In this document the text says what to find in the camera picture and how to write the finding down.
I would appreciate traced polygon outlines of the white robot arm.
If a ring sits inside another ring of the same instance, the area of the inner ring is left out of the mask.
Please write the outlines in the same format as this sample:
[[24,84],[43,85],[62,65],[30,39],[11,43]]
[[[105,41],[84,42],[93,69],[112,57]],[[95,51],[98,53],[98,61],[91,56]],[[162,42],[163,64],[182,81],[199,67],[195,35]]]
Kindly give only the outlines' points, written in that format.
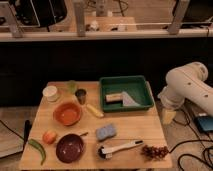
[[192,62],[171,69],[166,74],[167,85],[158,94],[163,109],[162,122],[170,124],[186,99],[213,116],[213,87],[205,83],[208,69],[201,62]]

